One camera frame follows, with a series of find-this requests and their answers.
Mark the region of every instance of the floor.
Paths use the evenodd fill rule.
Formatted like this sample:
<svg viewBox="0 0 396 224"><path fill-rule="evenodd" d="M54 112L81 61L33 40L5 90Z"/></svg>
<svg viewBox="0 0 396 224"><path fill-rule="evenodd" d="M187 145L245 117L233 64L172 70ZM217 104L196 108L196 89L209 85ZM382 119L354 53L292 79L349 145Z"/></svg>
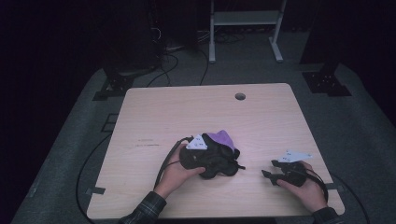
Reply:
<svg viewBox="0 0 396 224"><path fill-rule="evenodd" d="M277 63L268 43L269 33L245 34L232 44L216 45L216 63L207 63L208 45L202 51L176 51L163 57L163 70L138 77L133 88L161 86L288 83L329 171L337 178L346 211L346 223L365 223L354 192L372 223L396 219L396 130L362 86L359 77L340 64L335 75L351 96L329 97L312 93L302 72L318 71L320 64L300 65L308 33L282 32L278 39L284 57ZM89 223L78 209L86 210L114 127L122 97L94 101L106 81L103 70L92 74L60 131L31 190L12 223ZM117 220L95 220L117 223ZM312 223L311 217L276 217L278 224Z"/></svg>

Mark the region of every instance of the purple object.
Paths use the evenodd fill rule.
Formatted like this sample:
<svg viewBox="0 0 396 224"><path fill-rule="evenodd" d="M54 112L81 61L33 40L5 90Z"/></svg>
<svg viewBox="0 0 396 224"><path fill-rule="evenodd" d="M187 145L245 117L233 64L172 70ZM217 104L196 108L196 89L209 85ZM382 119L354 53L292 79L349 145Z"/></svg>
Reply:
<svg viewBox="0 0 396 224"><path fill-rule="evenodd" d="M230 135L227 134L224 130L219 131L218 133L208 133L207 134L213 141L220 143L224 146L230 147L232 150L235 149L233 146L233 140Z"/></svg>

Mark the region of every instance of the hand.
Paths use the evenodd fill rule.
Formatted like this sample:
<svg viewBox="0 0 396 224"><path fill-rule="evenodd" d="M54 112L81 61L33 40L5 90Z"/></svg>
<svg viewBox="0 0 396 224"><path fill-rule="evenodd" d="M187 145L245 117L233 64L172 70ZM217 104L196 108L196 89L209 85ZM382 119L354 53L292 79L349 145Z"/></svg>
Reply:
<svg viewBox="0 0 396 224"><path fill-rule="evenodd" d="M180 144L180 146L175 150L168 162L169 165L163 171L163 177L160 183L154 189L154 192L162 196L164 199L183 185L187 179L205 171L205 167L186 170L180 162L178 162L180 160L178 154L184 146L186 146L186 144Z"/></svg>
<svg viewBox="0 0 396 224"><path fill-rule="evenodd" d="M312 172L309 172L309 170L313 170L310 164L303 161L300 161L300 163L304 165L304 167L308 170L307 171L308 173L310 173L311 175L315 175ZM314 213L319 209L327 207L327 203L326 200L324 199L322 189L317 183L315 183L313 180L309 178L307 178L305 183L300 187L296 187L281 179L278 179L276 183L280 187L287 189L295 196L297 196L297 198L300 199L300 201L303 203L305 208L311 213Z"/></svg>

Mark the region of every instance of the table top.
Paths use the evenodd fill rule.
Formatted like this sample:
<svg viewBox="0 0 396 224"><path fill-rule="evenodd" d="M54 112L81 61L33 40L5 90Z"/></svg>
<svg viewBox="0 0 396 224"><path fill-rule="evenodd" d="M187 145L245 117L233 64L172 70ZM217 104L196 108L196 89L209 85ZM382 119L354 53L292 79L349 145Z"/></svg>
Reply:
<svg viewBox="0 0 396 224"><path fill-rule="evenodd" d="M235 98L237 93L245 100ZM276 172L271 160L286 150L309 153L307 160L325 183L326 165L288 84L247 84L130 89L111 137L88 217L130 214L152 190L176 141L225 130L246 166L234 176L189 179L167 198L160 217L282 217L309 213L290 193L274 187L261 170ZM329 206L345 207L335 189Z"/></svg>

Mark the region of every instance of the person's left hand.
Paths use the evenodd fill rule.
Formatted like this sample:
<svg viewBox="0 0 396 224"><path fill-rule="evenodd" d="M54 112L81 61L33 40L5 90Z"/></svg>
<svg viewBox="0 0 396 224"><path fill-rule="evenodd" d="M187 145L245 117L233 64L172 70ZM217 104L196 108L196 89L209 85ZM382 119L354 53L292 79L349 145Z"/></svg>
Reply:
<svg viewBox="0 0 396 224"><path fill-rule="evenodd" d="M164 199L166 199L173 191L183 185L187 179L205 171L205 167L197 167L195 169L186 170L180 164L180 158L178 154L184 146L186 146L186 144L180 144L180 146L175 150L168 162L169 165L163 171L163 177L160 183L154 189L154 192L159 194Z"/></svg>

